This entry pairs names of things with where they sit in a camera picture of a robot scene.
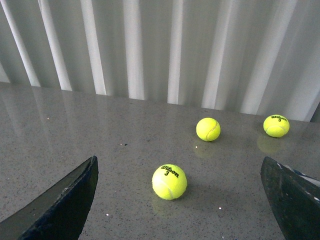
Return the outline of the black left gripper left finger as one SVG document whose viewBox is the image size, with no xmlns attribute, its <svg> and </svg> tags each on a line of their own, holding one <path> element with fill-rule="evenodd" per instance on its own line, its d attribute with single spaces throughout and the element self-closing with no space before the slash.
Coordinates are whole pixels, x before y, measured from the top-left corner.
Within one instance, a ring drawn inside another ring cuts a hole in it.
<svg viewBox="0 0 320 240">
<path fill-rule="evenodd" d="M 44 193 L 0 223 L 2 240 L 77 240 L 98 182 L 92 156 Z"/>
</svg>

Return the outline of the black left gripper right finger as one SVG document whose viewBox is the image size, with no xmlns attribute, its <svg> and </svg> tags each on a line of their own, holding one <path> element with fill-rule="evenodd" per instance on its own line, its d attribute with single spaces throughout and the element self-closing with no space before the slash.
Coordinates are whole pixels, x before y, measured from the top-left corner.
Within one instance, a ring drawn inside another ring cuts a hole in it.
<svg viewBox="0 0 320 240">
<path fill-rule="evenodd" d="M 266 156 L 260 176 L 273 215 L 287 240 L 320 238 L 320 183 Z"/>
</svg>

